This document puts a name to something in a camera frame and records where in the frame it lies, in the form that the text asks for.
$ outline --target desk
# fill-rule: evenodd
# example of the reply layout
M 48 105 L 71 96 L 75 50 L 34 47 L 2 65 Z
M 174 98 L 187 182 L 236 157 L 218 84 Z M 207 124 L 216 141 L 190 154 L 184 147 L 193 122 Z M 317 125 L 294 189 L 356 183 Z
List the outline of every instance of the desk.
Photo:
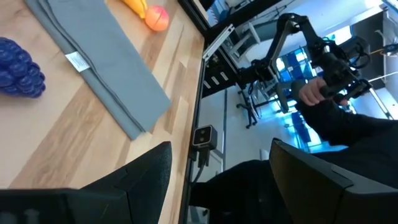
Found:
M 30 52 L 47 78 L 39 99 L 0 96 L 0 188 L 80 188 L 171 141 L 159 223 L 178 222 L 204 40 L 177 1 L 147 3 L 169 12 L 167 32 L 151 32 L 121 1 L 107 1 L 172 101 L 151 132 L 130 141 L 23 0 L 0 2 L 0 36 Z

